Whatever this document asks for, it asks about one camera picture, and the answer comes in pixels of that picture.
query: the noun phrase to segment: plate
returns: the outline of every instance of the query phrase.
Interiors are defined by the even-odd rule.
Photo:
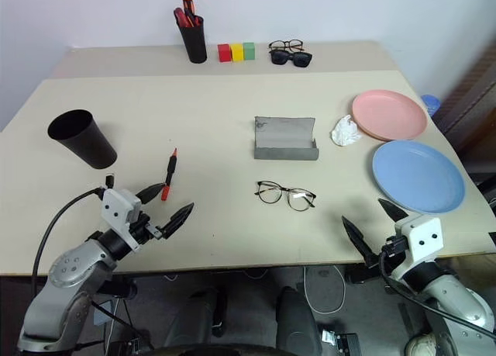
[[[418,213],[447,213],[465,197],[465,183],[455,164],[425,144],[386,143],[375,152],[372,169],[390,199]]]
[[[353,100],[353,119],[379,140],[410,140],[424,132],[427,116],[410,98],[394,91],[370,90]]]

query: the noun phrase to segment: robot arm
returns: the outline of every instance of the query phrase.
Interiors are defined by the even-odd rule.
[[[430,297],[432,306],[492,332],[494,314],[489,305],[474,291],[467,289],[453,275],[435,262],[443,249],[443,232],[439,218],[408,216],[389,201],[380,199],[386,213],[395,221],[396,235],[389,237],[381,256],[375,255],[363,241],[362,233],[346,218],[343,223],[353,244],[364,256],[368,267],[383,265],[384,279],[406,285],[413,293]],[[447,355],[486,355],[496,352],[490,337],[480,331],[426,311],[439,346]]]
[[[55,260],[42,291],[31,302],[24,319],[18,349],[24,353],[70,354],[78,342],[91,299],[112,277],[117,261],[136,252],[151,238],[168,238],[188,218],[194,204],[175,213],[163,228],[150,225],[141,205],[157,195],[164,184],[138,195],[106,189],[102,217],[111,229],[94,233],[83,244]]]

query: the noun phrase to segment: white wall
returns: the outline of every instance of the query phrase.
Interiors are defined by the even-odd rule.
[[[195,0],[210,43],[377,40],[441,98],[496,35],[496,0]],[[180,43],[181,0],[1,0],[0,129],[68,47]]]

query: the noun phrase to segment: beige tabletop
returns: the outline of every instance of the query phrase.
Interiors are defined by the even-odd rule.
[[[390,89],[421,100],[375,43],[321,43],[307,50],[314,53],[307,69],[270,64],[262,46],[257,60],[238,64],[220,64],[211,50],[207,63],[193,65],[182,47],[70,52],[0,134],[0,273],[29,274],[55,213],[102,184],[106,173],[115,173],[116,188],[133,192],[162,181],[175,147],[170,198],[144,210],[155,224],[165,224],[189,202],[195,202],[193,213],[169,240],[152,240],[122,260],[120,271],[361,261],[341,215],[379,249],[394,234],[371,172],[383,142],[364,136],[338,147],[330,132],[366,90]],[[70,109],[93,113],[119,155],[110,168],[90,168],[47,136],[51,120]],[[254,116],[315,117],[319,159],[254,160]],[[417,140],[451,159],[467,188],[461,207],[439,216],[442,256],[495,252],[487,233],[496,230],[496,219],[452,147],[430,119]],[[264,204],[253,194],[259,180],[311,190],[316,207],[298,213],[283,201]],[[106,230],[100,207],[94,197],[64,214],[48,240],[41,272],[95,230]]]

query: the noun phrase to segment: black cup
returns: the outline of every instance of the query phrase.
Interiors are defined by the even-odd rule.
[[[203,33],[203,18],[200,19],[199,26],[181,27],[179,30],[183,37],[186,52],[188,52],[189,61],[195,64],[201,64],[207,60],[207,48],[205,47],[205,34]]]
[[[107,168],[117,159],[114,148],[86,110],[71,110],[58,116],[48,126],[48,136],[93,168]]]

